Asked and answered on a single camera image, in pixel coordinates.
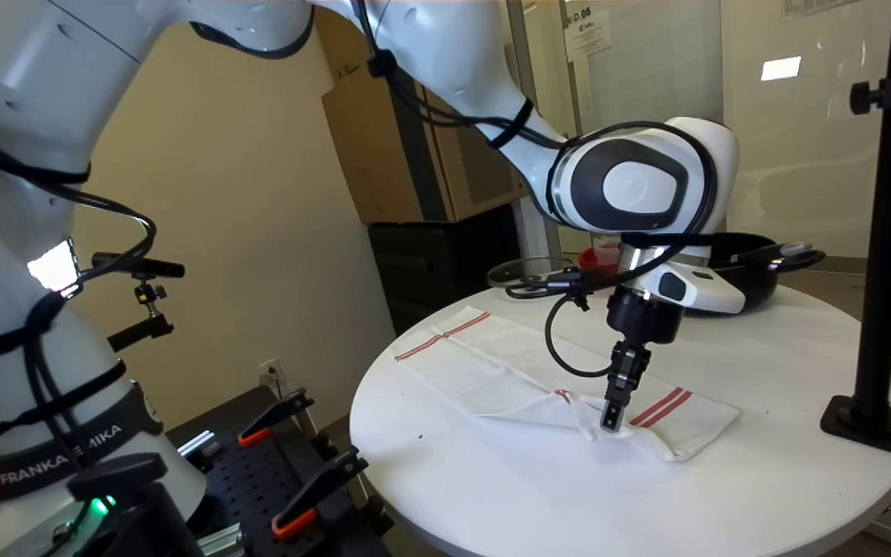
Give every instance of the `white wall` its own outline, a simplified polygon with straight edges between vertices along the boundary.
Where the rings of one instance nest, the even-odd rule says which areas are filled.
[[[184,261],[168,283],[177,333],[128,354],[168,423],[281,368],[315,399],[315,421],[350,407],[354,387],[389,342],[389,319],[333,146],[315,37],[288,62],[260,62],[171,31],[97,153],[94,193],[160,222],[154,257]],[[85,250],[119,250],[133,229],[80,213]],[[105,279],[80,305],[119,331],[143,310],[131,279]]]
[[[729,227],[868,257],[878,119],[847,107],[850,82],[886,78],[891,2],[786,12],[724,2],[724,122],[743,160]],[[805,57],[799,79],[761,82],[761,62]]]

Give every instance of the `white cloth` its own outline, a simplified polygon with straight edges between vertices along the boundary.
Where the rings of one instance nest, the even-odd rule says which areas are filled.
[[[555,342],[579,368],[606,368],[606,354]],[[691,462],[740,417],[740,407],[650,372],[624,407],[622,430],[611,432],[599,426],[603,379],[567,373],[544,351],[543,331],[475,305],[405,338],[396,365],[480,417],[579,430],[587,441],[628,435],[661,462]]]

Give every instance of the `cardboard box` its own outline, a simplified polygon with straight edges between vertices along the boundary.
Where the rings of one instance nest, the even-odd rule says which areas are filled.
[[[323,41],[330,79],[341,79],[364,69],[364,62],[370,60],[370,45],[358,33],[358,27],[328,8],[315,8],[315,31]]]
[[[423,123],[364,69],[323,101],[363,222],[458,222],[523,193],[477,130]]]

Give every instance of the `round white table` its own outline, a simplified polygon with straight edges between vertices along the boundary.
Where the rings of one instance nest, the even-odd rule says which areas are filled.
[[[613,351],[606,294],[560,329]],[[396,356],[445,314],[477,305],[543,329],[555,299],[467,297],[405,331],[369,368],[350,410],[354,446],[380,498],[445,547],[471,554],[750,557],[820,554],[891,505],[891,454],[820,430],[827,402],[850,392],[860,325],[781,288],[738,319],[688,316],[646,372],[738,406],[740,421],[688,464],[619,441],[482,421]]]

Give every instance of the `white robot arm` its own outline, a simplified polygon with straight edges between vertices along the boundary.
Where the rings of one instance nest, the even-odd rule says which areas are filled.
[[[90,173],[105,122],[168,24],[196,24],[202,37],[243,52],[288,57],[311,33],[314,6],[363,24],[405,75],[477,123],[527,177],[544,216],[587,232],[643,236],[721,227],[733,177],[729,132],[679,119],[667,128],[624,128],[567,142],[527,104],[504,69],[496,0],[0,0],[0,423],[42,407],[45,396],[99,387],[50,421],[0,432],[0,468],[36,454],[10,472],[0,470],[0,483],[16,483],[14,496],[0,498],[0,554],[36,552],[36,541],[45,547],[36,536],[71,514],[62,481],[75,468],[59,449],[59,432],[85,432],[80,426],[108,407],[138,402],[137,387],[116,373],[121,360],[108,339],[28,273],[28,261],[71,236],[69,202],[90,202],[77,187]],[[633,250],[628,270],[655,257],[658,249]],[[724,294],[702,294],[711,288],[702,270],[658,267],[622,291],[652,305],[738,305],[724,302]],[[622,407],[633,368],[613,383],[611,406]],[[171,468],[165,483],[177,507],[192,514],[204,483],[168,440],[133,430],[101,458],[123,452],[157,452]]]

